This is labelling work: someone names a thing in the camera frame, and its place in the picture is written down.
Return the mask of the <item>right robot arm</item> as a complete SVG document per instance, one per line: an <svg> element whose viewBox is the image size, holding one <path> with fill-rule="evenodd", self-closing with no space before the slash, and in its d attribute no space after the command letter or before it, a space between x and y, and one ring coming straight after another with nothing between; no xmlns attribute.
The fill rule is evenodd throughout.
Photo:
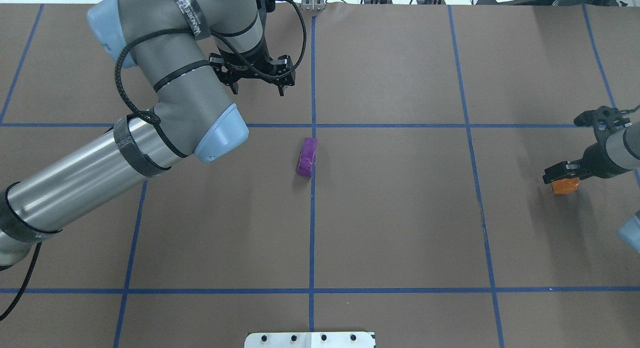
<svg viewBox="0 0 640 348"><path fill-rule="evenodd" d="M582 157L574 161L560 161L544 170L544 184L590 178L612 179L622 174L638 171L640 166L639 125L601 129L594 127L596 142L588 146Z"/></svg>

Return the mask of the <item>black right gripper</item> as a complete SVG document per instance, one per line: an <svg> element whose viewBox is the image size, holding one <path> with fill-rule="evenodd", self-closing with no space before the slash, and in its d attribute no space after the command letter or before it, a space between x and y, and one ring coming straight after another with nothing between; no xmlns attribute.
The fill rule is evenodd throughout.
<svg viewBox="0 0 640 348"><path fill-rule="evenodd" d="M560 161L546 168L542 181L544 184L551 184L564 179L585 180L590 177L611 179L625 172L625 168L612 161L603 145L594 143L585 149L582 158L574 161Z"/></svg>

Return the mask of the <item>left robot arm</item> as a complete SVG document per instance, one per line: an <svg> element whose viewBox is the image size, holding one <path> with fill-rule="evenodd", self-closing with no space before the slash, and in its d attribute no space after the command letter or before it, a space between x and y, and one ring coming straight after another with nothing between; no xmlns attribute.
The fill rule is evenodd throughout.
<svg viewBox="0 0 640 348"><path fill-rule="evenodd" d="M114 59L129 113L73 153L1 193L1 269L36 244L189 156L212 162L249 129L226 88L295 84L288 55L270 57L266 15L293 0L103 0L87 22Z"/></svg>

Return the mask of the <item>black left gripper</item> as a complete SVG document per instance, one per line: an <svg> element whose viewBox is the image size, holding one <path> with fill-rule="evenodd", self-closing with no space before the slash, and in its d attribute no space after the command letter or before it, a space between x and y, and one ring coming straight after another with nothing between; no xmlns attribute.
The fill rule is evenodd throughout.
<svg viewBox="0 0 640 348"><path fill-rule="evenodd" d="M228 85L233 95L238 95L241 79L260 79L278 85L280 97L285 96L286 85L294 85L296 72L288 54L272 58L266 44L261 42L257 47L241 54L226 51L224 43L218 44L219 53L211 52L209 65L218 80Z"/></svg>

